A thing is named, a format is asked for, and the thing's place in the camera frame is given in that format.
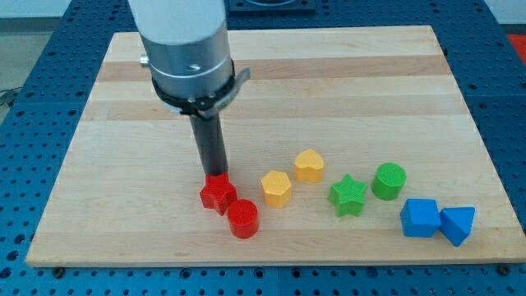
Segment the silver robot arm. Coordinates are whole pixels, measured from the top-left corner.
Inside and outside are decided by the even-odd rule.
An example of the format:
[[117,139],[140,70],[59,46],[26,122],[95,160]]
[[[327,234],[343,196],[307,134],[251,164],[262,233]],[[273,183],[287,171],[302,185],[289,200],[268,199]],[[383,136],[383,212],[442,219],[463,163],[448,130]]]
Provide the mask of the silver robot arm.
[[212,118],[250,79],[230,53],[222,0],[130,0],[155,91],[176,112]]

